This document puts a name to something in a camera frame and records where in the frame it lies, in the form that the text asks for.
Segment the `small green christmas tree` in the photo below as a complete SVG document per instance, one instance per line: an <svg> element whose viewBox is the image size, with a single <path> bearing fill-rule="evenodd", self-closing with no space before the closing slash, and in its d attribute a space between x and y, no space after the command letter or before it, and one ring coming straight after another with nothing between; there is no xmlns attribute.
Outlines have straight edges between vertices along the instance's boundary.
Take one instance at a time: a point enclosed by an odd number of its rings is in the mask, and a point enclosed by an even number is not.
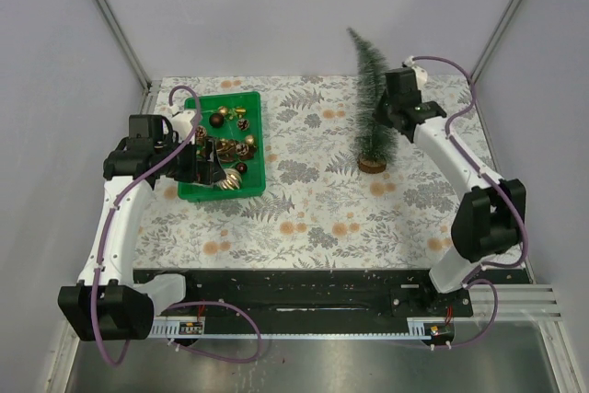
<svg viewBox="0 0 589 393"><path fill-rule="evenodd" d="M398 137L393 129L378 123L373 116L386 89L386 57L369 40L348 27L356 52L356 133L353 149L358 168L366 174L379 174L392 166L397 157Z"/></svg>

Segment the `green plastic tray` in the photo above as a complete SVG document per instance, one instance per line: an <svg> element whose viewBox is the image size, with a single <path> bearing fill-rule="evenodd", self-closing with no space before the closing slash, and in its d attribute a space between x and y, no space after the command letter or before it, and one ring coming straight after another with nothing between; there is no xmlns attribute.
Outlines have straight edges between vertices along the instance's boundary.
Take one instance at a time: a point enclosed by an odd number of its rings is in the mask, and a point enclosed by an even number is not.
<svg viewBox="0 0 589 393"><path fill-rule="evenodd" d="M178 196L188 202L259 197L266 189L262 111L256 91L200 98L202 119L197 155L204 157L204 138L214 139L226 178L212 187L180 183Z"/></svg>

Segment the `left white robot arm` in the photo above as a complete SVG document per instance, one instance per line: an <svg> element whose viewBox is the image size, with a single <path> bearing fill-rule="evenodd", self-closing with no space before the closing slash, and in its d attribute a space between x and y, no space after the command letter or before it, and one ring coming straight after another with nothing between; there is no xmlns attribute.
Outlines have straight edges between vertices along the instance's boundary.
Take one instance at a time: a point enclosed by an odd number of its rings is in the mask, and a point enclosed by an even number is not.
<svg viewBox="0 0 589 393"><path fill-rule="evenodd" d="M201 119L197 110L172 119L132 115L127 136L104 160L103 206L92 249L76 283L58 294L59 308L82 341L143 340L167 308L181 315L197 309L200 294L180 274L136 283L133 257L144 210L160 178L209 186L220 171L212 142L206 142L203 156L197 154Z"/></svg>

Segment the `brown ribbon pinecone ornament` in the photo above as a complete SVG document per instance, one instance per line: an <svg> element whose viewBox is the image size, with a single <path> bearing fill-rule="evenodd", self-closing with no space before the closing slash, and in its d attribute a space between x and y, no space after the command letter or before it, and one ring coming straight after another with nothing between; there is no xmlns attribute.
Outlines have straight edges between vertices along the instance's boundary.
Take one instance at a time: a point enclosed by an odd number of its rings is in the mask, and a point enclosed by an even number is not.
<svg viewBox="0 0 589 393"><path fill-rule="evenodd" d="M245 141L212 137L204 126L199 125L196 131L196 152L198 157L205 157L205 142L208 139L213 140L221 163L247 161L253 158L256 153L256 147L247 145Z"/></svg>

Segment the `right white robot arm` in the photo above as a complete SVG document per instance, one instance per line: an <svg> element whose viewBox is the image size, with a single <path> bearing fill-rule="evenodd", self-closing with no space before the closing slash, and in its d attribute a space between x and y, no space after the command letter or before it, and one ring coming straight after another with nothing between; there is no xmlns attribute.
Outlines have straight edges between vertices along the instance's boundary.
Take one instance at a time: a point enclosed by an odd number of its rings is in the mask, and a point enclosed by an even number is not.
<svg viewBox="0 0 589 393"><path fill-rule="evenodd" d="M403 66L386 72L385 79L375 120L421 149L459 199L451 226L453 247L429 270L429 285L418 294L421 309L437 316L451 306L451 294L466 288L479 272L509 267L497 262L497 256L519 245L521 255L513 265L525 260L526 189L520 180L506 180L485 165L452 133L443 108L422 100L424 70Z"/></svg>

